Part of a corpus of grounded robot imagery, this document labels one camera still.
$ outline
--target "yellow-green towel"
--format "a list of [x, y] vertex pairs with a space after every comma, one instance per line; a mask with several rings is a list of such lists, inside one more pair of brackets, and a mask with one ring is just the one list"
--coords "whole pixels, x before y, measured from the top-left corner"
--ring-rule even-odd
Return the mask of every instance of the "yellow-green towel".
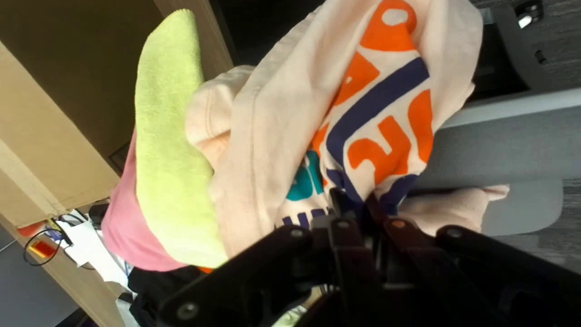
[[136, 193], [151, 233], [182, 264], [227, 261], [207, 195], [213, 170], [185, 141], [185, 110], [202, 86], [191, 12], [167, 17], [147, 39], [136, 83]]

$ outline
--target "microfiber cloth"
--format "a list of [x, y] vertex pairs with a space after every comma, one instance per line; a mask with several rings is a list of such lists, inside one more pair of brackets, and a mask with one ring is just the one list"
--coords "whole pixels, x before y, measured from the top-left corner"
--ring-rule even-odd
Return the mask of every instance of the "microfiber cloth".
[[207, 195], [209, 163], [187, 144], [187, 103], [202, 86], [194, 15], [174, 12], [147, 39], [136, 81], [136, 195], [151, 233], [180, 264], [227, 261]]

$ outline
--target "pink towel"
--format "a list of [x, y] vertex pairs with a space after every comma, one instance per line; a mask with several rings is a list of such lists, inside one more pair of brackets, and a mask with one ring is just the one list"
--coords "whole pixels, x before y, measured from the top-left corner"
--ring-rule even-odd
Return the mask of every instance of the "pink towel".
[[102, 233], [107, 250], [134, 268], [145, 272], [174, 272], [184, 268], [173, 261], [162, 244], [149, 232], [134, 192], [134, 139], [131, 141], [124, 177], [118, 183], [109, 210], [105, 213]]

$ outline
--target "cloth pile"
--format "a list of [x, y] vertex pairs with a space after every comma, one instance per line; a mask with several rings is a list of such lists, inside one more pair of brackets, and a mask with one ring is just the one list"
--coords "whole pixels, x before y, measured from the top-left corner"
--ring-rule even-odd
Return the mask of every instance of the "cloth pile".
[[309, 230], [331, 190], [430, 235], [479, 232], [507, 188], [409, 193], [474, 92], [481, 35], [469, 0], [327, 0], [256, 68], [203, 83], [194, 15], [173, 14], [142, 52], [107, 248], [145, 272], [214, 270], [278, 226]]

